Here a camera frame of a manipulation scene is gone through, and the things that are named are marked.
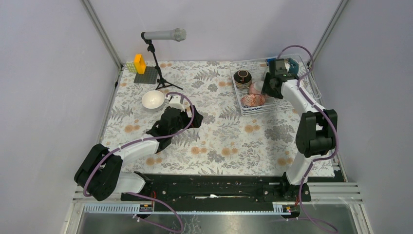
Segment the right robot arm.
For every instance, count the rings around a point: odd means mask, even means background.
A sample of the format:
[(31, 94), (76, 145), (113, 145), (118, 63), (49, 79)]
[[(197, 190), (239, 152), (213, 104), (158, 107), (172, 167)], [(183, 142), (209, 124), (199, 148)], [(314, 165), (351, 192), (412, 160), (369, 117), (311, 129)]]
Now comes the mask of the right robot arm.
[(194, 91), (203, 116), (202, 146), (209, 162), (239, 172), (266, 174), (270, 170), (282, 172), (278, 191), (284, 200), (299, 195), (316, 161), (336, 147), (337, 113), (326, 110), (310, 97), (301, 79), (286, 67), (282, 60), (269, 63), (262, 88), (241, 99), (242, 106), (258, 108), (266, 97), (284, 100), (294, 108), (297, 116), (291, 125), (288, 113), (279, 117), (241, 118), (230, 103), (229, 92), (214, 92), (215, 84)]

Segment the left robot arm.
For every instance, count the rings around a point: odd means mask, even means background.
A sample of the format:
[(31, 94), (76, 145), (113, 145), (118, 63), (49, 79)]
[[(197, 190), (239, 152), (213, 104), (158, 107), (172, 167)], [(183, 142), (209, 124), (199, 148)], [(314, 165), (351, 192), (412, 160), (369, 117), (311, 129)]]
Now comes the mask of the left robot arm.
[(188, 116), (187, 111), (168, 107), (141, 139), (113, 151), (96, 144), (75, 173), (75, 183), (84, 189), (85, 196), (92, 196), (97, 201), (107, 199), (112, 193), (127, 192), (132, 192), (139, 200), (146, 200), (151, 194), (150, 185), (138, 173), (123, 173), (122, 167), (164, 150), (180, 132), (199, 128), (203, 115), (195, 108), (191, 114)]

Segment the plain white bowl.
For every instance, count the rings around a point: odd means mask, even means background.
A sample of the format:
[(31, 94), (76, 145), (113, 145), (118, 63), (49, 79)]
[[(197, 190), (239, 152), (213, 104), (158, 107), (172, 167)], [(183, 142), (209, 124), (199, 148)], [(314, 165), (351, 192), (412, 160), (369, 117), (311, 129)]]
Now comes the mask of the plain white bowl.
[(147, 111), (159, 111), (163, 108), (165, 103), (165, 95), (158, 91), (152, 90), (146, 92), (141, 99), (141, 103), (144, 109)]

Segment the blue white patterned bowl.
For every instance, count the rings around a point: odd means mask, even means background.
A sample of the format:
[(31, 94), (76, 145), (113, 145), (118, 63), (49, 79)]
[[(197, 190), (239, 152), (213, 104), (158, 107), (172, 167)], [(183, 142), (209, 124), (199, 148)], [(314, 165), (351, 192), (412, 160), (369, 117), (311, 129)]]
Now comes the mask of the blue white patterned bowl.
[(259, 110), (266, 102), (266, 97), (258, 94), (249, 94), (241, 98), (241, 109), (244, 111)]

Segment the pink patterned bowl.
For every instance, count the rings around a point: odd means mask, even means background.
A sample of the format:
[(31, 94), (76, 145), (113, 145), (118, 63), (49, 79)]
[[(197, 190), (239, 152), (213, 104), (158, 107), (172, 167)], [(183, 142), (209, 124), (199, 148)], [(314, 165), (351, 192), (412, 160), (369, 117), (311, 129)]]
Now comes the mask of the pink patterned bowl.
[(263, 89), (264, 81), (256, 81), (253, 82), (248, 89), (248, 93), (250, 95), (262, 95), (262, 89)]

